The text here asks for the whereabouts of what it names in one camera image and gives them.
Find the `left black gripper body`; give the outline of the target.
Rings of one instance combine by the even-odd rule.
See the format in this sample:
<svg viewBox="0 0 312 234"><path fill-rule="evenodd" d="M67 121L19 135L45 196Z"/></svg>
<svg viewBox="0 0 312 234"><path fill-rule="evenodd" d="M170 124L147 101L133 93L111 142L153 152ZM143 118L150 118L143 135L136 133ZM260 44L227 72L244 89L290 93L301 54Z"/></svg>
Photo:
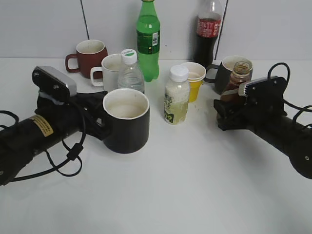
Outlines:
<svg viewBox="0 0 312 234"><path fill-rule="evenodd" d="M80 131L104 140L109 130L104 124L102 101L106 91L96 93L77 93L66 103L56 105L51 100L39 97L35 113L44 117L64 139Z"/></svg>

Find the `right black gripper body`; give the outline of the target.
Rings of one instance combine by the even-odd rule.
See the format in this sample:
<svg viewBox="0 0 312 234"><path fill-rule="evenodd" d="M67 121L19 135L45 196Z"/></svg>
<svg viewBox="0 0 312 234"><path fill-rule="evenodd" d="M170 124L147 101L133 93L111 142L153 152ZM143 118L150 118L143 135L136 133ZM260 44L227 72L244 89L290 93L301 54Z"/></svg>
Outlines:
<svg viewBox="0 0 312 234"><path fill-rule="evenodd" d="M286 116L283 94L287 82L283 77L272 77L267 85L260 88L253 96L245 97L243 105L214 100L214 108L219 114L218 126L223 131L248 129Z"/></svg>

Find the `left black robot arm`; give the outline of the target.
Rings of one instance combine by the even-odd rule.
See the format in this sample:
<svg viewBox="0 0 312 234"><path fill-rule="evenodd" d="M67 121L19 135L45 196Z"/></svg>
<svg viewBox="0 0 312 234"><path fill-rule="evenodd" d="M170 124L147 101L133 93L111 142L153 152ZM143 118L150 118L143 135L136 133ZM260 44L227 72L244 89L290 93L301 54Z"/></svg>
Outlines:
<svg viewBox="0 0 312 234"><path fill-rule="evenodd" d="M78 93L62 104L57 105L45 98L38 98L35 115L23 121L9 112L4 113L13 117L15 123L3 127L0 132L0 183L31 179L57 171L69 161L79 159L83 150L86 135L103 140L108 136L108 129L102 127L98 120L104 119L102 108L106 91L97 93ZM58 166L28 176L17 177L22 168L33 158L48 150L64 139L80 131L81 139L73 147L66 146L67 158Z"/></svg>

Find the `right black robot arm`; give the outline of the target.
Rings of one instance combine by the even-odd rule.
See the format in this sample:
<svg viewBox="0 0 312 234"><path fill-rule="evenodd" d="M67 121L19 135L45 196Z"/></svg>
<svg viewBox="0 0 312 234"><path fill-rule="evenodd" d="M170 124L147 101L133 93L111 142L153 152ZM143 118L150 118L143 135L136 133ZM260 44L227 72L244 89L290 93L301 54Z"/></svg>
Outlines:
<svg viewBox="0 0 312 234"><path fill-rule="evenodd" d="M214 100L223 130L249 130L284 153L303 177L312 177L312 131L290 119L284 110L286 80L274 76L259 78L245 85L245 102L235 104Z"/></svg>

